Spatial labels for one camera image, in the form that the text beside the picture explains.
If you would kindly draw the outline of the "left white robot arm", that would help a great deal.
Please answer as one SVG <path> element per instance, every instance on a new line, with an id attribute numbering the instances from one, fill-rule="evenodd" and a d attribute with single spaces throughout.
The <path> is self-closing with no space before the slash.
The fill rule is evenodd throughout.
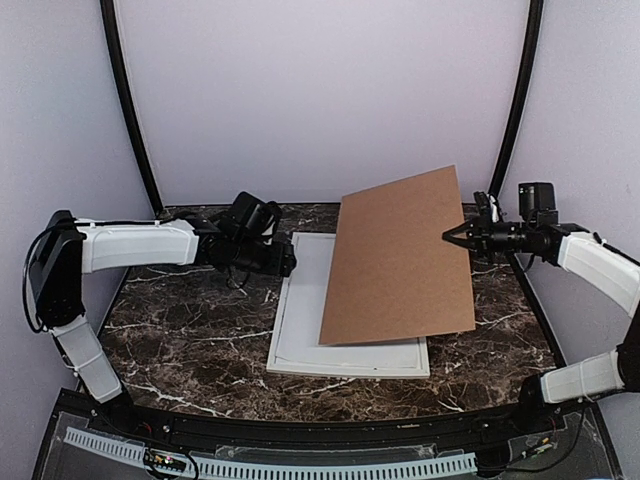
<path id="1" fill-rule="evenodd" d="M 103 421 L 120 436 L 134 435 L 141 415 L 124 400 L 126 388 L 89 324 L 84 276 L 148 265 L 206 265 L 227 275 L 286 278 L 297 259 L 290 242 L 274 238 L 279 220 L 278 213 L 267 212 L 245 223 L 228 214 L 97 221 L 59 210 L 25 256 L 21 295 L 27 325 L 34 333 L 51 334 L 67 367 L 103 405 Z"/>

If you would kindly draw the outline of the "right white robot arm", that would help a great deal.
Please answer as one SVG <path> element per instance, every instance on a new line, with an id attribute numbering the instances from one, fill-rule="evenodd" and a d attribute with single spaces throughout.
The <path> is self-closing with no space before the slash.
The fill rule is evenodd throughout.
<path id="1" fill-rule="evenodd" d="M 534 225 L 474 218 L 443 239 L 476 254 L 529 254 L 561 270 L 533 276 L 552 330 L 571 364 L 528 378 L 510 424 L 534 432 L 549 406 L 639 390 L 639 264 L 577 224 Z"/>

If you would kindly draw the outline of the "brown cardboard backing board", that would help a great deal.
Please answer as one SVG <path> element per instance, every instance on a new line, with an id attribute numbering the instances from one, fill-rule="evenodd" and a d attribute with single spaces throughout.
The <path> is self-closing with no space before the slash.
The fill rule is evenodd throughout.
<path id="1" fill-rule="evenodd" d="M 344 196 L 320 344 L 473 330 L 469 255 L 442 238 L 462 222 L 452 166 Z"/>

